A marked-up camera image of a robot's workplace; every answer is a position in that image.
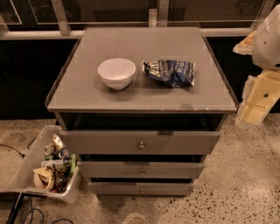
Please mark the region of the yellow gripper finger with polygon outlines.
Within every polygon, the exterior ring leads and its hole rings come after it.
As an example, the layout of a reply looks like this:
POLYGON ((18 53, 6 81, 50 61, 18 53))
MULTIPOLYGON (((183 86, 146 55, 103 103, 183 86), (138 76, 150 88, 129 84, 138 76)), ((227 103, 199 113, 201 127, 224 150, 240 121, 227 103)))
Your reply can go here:
POLYGON ((263 70, 245 82, 235 124, 242 129, 259 126, 280 99, 280 73, 263 70))
POLYGON ((233 52, 241 55, 251 55, 255 35, 256 31, 252 31, 244 40, 234 46, 233 52))

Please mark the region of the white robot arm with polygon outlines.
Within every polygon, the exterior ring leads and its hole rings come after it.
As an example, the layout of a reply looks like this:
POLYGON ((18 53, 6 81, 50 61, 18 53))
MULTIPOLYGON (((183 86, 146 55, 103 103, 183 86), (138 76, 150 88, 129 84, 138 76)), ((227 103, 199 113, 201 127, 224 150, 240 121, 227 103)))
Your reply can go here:
POLYGON ((240 128, 260 125, 280 99, 279 4, 233 52, 251 55, 253 63, 262 69, 259 75, 250 75, 245 82, 235 124, 240 128))

